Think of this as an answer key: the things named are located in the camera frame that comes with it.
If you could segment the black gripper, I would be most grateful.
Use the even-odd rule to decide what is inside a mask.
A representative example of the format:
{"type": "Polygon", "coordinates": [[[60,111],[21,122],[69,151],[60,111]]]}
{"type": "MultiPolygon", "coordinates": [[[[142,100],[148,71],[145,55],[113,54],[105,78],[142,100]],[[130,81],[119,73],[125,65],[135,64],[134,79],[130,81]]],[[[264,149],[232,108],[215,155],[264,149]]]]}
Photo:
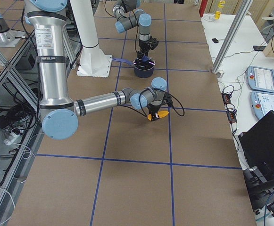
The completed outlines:
{"type": "Polygon", "coordinates": [[[163,110],[163,111],[160,110],[162,105],[168,105],[168,107],[173,107],[173,101],[170,94],[164,94],[161,103],[158,103],[157,105],[148,104],[147,108],[148,108],[149,114],[151,114],[151,121],[158,120],[159,114],[169,114],[169,111],[167,110],[163,110]]]}
{"type": "Polygon", "coordinates": [[[137,51],[137,59],[139,61],[148,61],[149,50],[154,50],[159,44],[157,38],[153,38],[151,35],[141,36],[139,38],[140,50],[137,51]]]}

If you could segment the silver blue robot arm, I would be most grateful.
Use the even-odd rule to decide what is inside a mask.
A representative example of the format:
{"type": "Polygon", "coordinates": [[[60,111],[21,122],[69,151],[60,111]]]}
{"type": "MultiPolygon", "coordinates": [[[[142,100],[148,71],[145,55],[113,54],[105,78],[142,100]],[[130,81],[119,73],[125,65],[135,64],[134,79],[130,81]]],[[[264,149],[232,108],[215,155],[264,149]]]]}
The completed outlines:
{"type": "Polygon", "coordinates": [[[116,18],[115,27],[118,33],[123,33],[134,27],[139,28],[139,47],[137,60],[148,61],[148,52],[158,46],[158,40],[150,34],[151,16],[140,9],[139,0],[118,0],[112,12],[116,18]]]}
{"type": "MultiPolygon", "coordinates": [[[[113,61],[100,49],[94,16],[89,1],[74,0],[71,3],[76,26],[82,44],[79,76],[108,77],[113,61]]],[[[137,57],[129,62],[135,75],[148,78],[153,74],[155,61],[148,56],[158,41],[150,34],[151,16],[140,9],[138,0],[118,0],[113,9],[115,27],[119,33],[131,28],[139,29],[140,50],[137,57]]],[[[42,95],[40,101],[43,132],[55,140],[71,137],[78,128],[78,118],[103,109],[131,104],[139,113],[148,109],[150,121],[167,115],[161,111],[163,105],[172,105],[167,92],[166,80],[156,77],[144,90],[125,88],[108,94],[87,99],[72,100],[68,94],[64,38],[66,33],[65,0],[25,1],[26,21],[34,26],[40,65],[42,95]]]]}

